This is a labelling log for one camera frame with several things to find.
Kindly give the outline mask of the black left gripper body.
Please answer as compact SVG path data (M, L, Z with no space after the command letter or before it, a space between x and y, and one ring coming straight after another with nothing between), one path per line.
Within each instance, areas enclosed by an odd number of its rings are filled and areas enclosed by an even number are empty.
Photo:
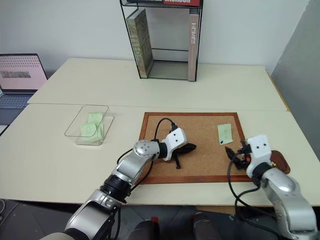
M176 148L171 155L171 158L173 159L174 157L176 157L177 155L180 154L186 154L189 153L191 151L191 144L187 143L184 146L181 146L179 148Z

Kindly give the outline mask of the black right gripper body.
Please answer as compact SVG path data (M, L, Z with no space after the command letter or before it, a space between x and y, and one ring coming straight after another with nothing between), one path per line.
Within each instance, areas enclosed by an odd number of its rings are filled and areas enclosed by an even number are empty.
M246 170L251 163L251 146L247 141L241 141L241 148L237 151L237 159L239 160L238 170Z

